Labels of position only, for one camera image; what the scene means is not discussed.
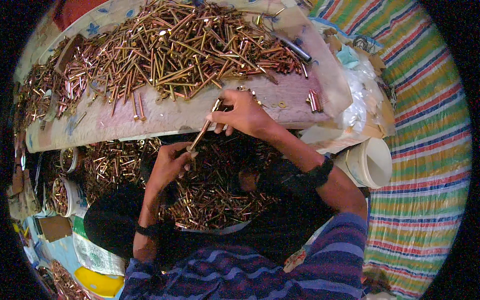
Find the black watch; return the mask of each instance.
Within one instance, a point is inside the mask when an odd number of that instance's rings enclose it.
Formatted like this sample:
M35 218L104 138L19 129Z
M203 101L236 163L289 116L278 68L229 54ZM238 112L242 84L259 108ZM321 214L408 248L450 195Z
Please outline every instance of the black watch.
M152 240L158 239L158 235L160 233L160 222L157 222L153 225L147 226L147 228L140 226L138 223L135 226L135 231L149 237Z
M302 179L305 185L311 189L322 187L328 181L328 175L333 169L333 161L325 156L325 161L321 166L316 166L307 173L297 175Z

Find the striped tarp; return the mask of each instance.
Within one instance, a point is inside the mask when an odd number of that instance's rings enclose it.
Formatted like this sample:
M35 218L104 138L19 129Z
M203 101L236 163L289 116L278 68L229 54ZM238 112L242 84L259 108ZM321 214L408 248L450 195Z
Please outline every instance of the striped tarp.
M436 26L415 1L317 0L312 20L383 45L397 93L388 186L372 192L365 270L380 269L399 299L419 298L452 246L471 168L465 93Z

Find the screw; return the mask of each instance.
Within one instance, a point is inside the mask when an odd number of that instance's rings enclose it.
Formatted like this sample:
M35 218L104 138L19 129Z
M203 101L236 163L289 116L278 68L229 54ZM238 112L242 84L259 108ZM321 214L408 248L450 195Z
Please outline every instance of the screw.
M144 107L142 106L142 97L140 93L138 94L138 102L140 103L140 113L142 114L140 121L145 121L147 120L147 117L144 115Z

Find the striped shirt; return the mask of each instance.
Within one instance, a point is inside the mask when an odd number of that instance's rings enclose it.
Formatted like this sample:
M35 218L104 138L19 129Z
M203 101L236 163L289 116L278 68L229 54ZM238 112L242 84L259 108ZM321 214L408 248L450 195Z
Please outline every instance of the striped shirt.
M120 300L359 299L366 236L365 220L339 214L290 273L239 246L199 250L164 275L155 264L131 259Z

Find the yellow object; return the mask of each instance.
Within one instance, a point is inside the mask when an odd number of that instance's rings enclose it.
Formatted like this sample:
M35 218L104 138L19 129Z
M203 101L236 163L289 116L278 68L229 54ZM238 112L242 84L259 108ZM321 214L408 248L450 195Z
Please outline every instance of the yellow object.
M27 229L25 229L25 233L24 233L24 238L27 238L27 234L28 234L28 230L29 230L29 226L27 226Z
M123 287L122 276L104 275L80 267L75 273L78 281L89 291L104 298L113 298Z
M18 225L16 223L13 224L13 229L15 230L16 233L20 232L20 228L18 227Z

